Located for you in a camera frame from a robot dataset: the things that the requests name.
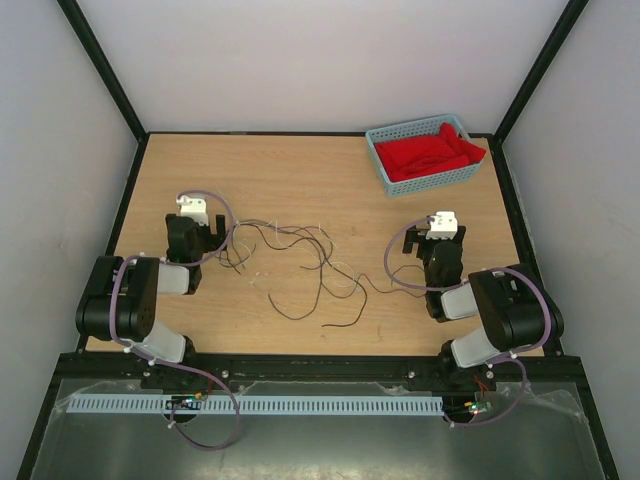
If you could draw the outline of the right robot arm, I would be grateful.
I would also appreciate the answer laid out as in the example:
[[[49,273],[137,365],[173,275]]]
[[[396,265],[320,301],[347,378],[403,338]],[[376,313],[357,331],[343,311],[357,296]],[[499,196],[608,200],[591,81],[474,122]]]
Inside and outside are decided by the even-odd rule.
[[[462,279],[466,228],[437,238],[425,228],[404,234],[402,252],[422,261],[424,297],[429,316],[439,323],[478,316],[481,326],[444,343],[437,356],[437,376],[447,388],[468,382],[473,369],[488,360],[535,350],[564,333],[562,314],[526,263],[498,271],[479,271]]]

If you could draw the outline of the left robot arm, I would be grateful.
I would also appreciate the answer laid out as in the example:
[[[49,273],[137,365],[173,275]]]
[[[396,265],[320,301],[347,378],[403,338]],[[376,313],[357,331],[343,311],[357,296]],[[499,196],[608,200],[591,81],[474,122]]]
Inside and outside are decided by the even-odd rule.
[[[204,255],[223,246],[225,217],[215,226],[190,216],[165,217],[168,261],[141,256],[126,263],[120,256],[100,256],[76,310],[78,332],[101,341],[120,343],[151,362],[166,361],[164,375],[177,387],[194,384],[200,364],[193,341],[158,319],[160,295],[193,295],[202,280]]]

